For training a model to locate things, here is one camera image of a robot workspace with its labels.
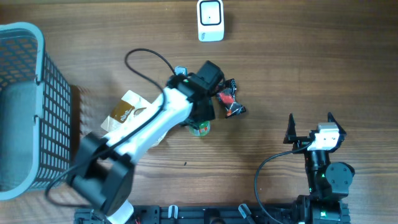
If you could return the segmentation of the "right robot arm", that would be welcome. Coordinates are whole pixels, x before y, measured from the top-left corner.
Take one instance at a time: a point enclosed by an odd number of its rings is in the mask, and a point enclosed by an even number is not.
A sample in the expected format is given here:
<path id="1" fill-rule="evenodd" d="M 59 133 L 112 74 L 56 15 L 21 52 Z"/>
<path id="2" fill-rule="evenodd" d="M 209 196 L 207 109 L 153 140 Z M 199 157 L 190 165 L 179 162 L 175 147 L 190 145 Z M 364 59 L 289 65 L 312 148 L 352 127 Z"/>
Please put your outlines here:
<path id="1" fill-rule="evenodd" d="M 284 143 L 292 144 L 295 154 L 304 155 L 309 190 L 293 202 L 292 223 L 351 222 L 348 205 L 342 200 L 349 195 L 355 170 L 345 162 L 330 161 L 330 154 L 340 148 L 345 137 L 346 131 L 331 113 L 328 121 L 318 123 L 308 136 L 297 136 L 294 117 L 289 115 Z"/>

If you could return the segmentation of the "red black snack packet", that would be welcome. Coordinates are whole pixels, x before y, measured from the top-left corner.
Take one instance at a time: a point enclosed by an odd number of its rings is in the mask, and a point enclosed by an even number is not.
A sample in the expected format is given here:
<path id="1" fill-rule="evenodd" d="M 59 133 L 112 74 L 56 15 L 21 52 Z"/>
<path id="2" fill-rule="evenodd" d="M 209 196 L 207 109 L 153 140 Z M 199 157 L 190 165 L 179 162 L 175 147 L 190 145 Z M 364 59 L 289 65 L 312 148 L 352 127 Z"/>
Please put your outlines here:
<path id="1" fill-rule="evenodd" d="M 216 97 L 226 109 L 225 118 L 230 118 L 246 112 L 245 106 L 236 101 L 237 84 L 235 79 L 226 80 L 218 85 Z"/>

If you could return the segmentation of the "green drink bottle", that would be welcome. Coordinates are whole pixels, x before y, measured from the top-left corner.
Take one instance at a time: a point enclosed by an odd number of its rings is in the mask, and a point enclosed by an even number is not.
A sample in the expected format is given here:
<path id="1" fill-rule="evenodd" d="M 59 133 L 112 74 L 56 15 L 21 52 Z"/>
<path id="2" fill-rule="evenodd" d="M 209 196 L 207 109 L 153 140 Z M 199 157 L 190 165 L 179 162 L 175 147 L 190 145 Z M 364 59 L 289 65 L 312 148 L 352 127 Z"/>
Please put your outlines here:
<path id="1" fill-rule="evenodd" d="M 201 123 L 195 123 L 193 126 L 189 126 L 188 130 L 194 136 L 206 136 L 210 132 L 210 121 L 204 121 Z"/>

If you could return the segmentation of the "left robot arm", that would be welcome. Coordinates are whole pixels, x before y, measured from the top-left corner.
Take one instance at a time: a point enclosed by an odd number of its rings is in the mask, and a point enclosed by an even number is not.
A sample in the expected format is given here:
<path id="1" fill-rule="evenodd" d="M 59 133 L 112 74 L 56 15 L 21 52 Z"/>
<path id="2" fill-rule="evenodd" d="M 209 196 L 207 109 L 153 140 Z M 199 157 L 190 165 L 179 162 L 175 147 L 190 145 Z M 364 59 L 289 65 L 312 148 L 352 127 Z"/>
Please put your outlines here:
<path id="1" fill-rule="evenodd" d="M 211 97 L 223 80 L 221 69 L 210 61 L 197 73 L 171 76 L 162 94 L 135 122 L 102 138 L 89 133 L 81 140 L 76 170 L 68 174 L 67 184 L 106 222 L 127 223 L 134 213 L 127 198 L 139 160 L 174 126 L 199 129 L 200 123 L 214 119 Z"/>

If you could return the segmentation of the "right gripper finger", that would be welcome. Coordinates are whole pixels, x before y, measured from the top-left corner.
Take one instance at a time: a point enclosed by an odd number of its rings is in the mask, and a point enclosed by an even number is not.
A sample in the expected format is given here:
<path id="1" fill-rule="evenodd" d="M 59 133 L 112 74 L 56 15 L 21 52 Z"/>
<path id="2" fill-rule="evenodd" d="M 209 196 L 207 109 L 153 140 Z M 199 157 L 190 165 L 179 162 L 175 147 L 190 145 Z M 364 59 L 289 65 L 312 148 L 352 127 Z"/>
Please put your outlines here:
<path id="1" fill-rule="evenodd" d="M 337 120 L 334 118 L 334 116 L 331 112 L 328 112 L 328 122 L 335 123 L 339 129 L 339 132 L 345 133 L 345 130 L 340 126 L 340 124 L 337 122 Z"/>
<path id="2" fill-rule="evenodd" d="M 292 113 L 289 114 L 289 120 L 287 125 L 287 130 L 285 132 L 285 137 L 283 140 L 284 144 L 293 144 L 297 142 L 297 133 L 295 129 L 295 120 Z"/>

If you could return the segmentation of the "brown cream snack pouch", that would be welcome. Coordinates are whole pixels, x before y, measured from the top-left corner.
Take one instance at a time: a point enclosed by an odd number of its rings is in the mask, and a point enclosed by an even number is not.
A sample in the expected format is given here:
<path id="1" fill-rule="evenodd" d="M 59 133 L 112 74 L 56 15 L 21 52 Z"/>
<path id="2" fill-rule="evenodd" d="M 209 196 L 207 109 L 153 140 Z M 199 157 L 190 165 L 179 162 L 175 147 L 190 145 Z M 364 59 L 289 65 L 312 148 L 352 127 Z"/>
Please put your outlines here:
<path id="1" fill-rule="evenodd" d="M 121 126 L 130 128 L 137 124 L 141 120 L 139 114 L 148 107 L 151 107 L 151 103 L 145 98 L 131 90 L 127 91 L 101 124 L 101 128 L 107 132 L 103 137 L 111 139 L 110 132 L 119 129 Z"/>

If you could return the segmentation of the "blue mouthwash bottle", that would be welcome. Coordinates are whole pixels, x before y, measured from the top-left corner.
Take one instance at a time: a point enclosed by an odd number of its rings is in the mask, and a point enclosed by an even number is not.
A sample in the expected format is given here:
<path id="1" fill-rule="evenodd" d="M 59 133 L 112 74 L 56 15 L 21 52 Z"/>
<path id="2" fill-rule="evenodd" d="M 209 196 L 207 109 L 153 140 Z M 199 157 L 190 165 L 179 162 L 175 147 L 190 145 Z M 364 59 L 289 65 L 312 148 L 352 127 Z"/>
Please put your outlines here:
<path id="1" fill-rule="evenodd" d="M 174 72 L 175 72 L 176 75 L 184 75 L 184 76 L 186 76 L 188 74 L 187 68 L 183 67 L 183 66 L 176 66 L 174 68 Z"/>

